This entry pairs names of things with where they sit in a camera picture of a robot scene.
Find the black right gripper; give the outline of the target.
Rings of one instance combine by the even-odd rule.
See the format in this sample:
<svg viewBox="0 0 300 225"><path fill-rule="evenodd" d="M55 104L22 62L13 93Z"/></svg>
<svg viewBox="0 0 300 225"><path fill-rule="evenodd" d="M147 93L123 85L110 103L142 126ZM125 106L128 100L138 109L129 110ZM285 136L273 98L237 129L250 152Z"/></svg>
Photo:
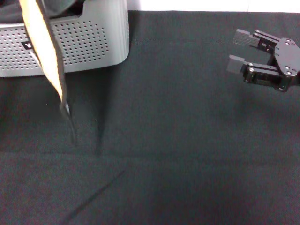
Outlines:
<svg viewBox="0 0 300 225"><path fill-rule="evenodd" d="M233 43L262 51L272 50L271 57L269 65L264 65L229 55L228 72L242 74L246 83L272 87L281 92L300 85L300 48L292 39L278 38L261 30L250 33L237 29Z"/></svg>

